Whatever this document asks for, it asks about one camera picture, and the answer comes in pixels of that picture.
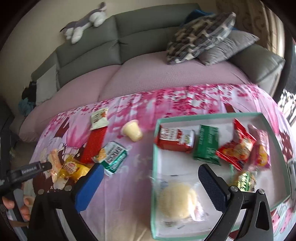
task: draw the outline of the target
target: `sofa backrest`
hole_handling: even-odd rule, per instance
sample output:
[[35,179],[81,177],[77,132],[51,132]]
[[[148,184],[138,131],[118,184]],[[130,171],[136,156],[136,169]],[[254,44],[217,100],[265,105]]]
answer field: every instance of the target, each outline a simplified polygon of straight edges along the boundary
[[76,77],[146,53],[165,51],[178,26],[197,3],[142,8],[116,14],[99,27],[84,31],[76,44],[67,40],[34,71],[36,81],[54,64],[60,87]]

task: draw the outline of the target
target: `curtain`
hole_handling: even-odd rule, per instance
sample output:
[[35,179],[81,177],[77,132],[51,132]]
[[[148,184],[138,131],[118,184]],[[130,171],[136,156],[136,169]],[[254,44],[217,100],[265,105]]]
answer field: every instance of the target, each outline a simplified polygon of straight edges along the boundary
[[284,57],[284,27],[260,0],[216,0],[218,12],[236,13],[235,28],[258,36],[257,44]]

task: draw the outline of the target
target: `gray sofa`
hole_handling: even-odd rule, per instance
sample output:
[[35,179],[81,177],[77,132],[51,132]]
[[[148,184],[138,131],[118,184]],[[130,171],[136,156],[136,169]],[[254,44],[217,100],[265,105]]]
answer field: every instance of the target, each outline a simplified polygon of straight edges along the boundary
[[[215,66],[205,67],[197,60],[166,65],[164,51],[167,43],[194,9],[200,9],[199,5],[162,5],[120,13],[108,18],[101,26],[84,31],[78,43],[72,45],[66,41],[57,47],[31,77],[36,81],[56,65],[61,90],[30,113],[20,128],[20,138],[37,141],[49,121],[62,111],[107,98],[152,90],[153,86],[159,89],[228,83],[229,80],[229,83],[258,84],[272,95],[284,59],[256,44]],[[91,73],[105,73],[107,68],[112,69],[107,77],[101,73],[95,77],[99,91],[93,98],[86,100],[82,96],[91,95],[88,92],[94,88],[94,82],[89,84],[89,89],[83,86],[83,93],[73,90],[80,88],[74,88],[74,83],[79,86],[78,82],[84,81],[88,85],[88,78],[94,78]],[[149,79],[147,75],[150,74],[155,75]],[[75,99],[69,97],[67,92],[70,89]],[[57,103],[65,102],[67,104],[57,106]]]

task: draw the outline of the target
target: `storage tray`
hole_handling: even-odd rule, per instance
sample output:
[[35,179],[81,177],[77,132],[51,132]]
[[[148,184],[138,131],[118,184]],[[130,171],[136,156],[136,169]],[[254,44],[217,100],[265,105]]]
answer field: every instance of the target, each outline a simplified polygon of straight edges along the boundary
[[[237,118],[243,126],[252,124],[258,129],[266,130],[269,137],[271,169],[259,172],[257,176],[256,190],[265,190],[270,210],[274,210],[280,203],[285,201],[291,194],[289,174],[282,155],[281,147],[272,131],[268,121],[262,113],[226,113],[191,115],[172,118],[163,118],[157,121],[155,136],[159,132],[160,125],[166,128],[193,129],[196,135],[199,134],[200,125],[208,125],[219,128],[219,146],[232,139],[233,119]],[[182,153],[159,149],[155,144],[153,147],[153,178],[161,178],[162,175],[181,175],[196,173],[196,182],[199,182],[197,171],[204,162],[194,160],[192,153]],[[231,171],[229,163],[220,160],[222,166],[208,164],[217,176],[222,177],[227,183],[230,182]],[[156,193],[152,189],[151,201],[151,231],[154,239],[157,240],[192,240],[206,237],[215,226],[221,216],[216,211],[210,198],[202,185],[199,185],[198,198],[206,212],[206,220],[202,222],[190,222],[184,226],[165,227],[161,225],[157,212]],[[233,231],[239,229],[244,217],[245,210],[241,210]]]

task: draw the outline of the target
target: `blue foam pad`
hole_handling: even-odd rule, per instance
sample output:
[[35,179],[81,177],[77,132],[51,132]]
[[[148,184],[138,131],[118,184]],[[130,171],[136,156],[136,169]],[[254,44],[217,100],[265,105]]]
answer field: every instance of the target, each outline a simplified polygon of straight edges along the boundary
[[75,196],[75,208],[77,212],[81,212],[87,208],[94,193],[98,189],[101,181],[104,177],[104,167],[98,165],[92,172],[92,175],[88,175],[88,179],[84,182],[84,185],[79,189]]
[[211,178],[210,174],[208,173],[205,167],[203,166],[199,167],[198,178],[200,179],[201,184],[206,190],[216,210],[221,211],[222,213],[225,213],[225,210],[227,208],[227,196],[221,190],[221,188],[215,182],[215,180]]

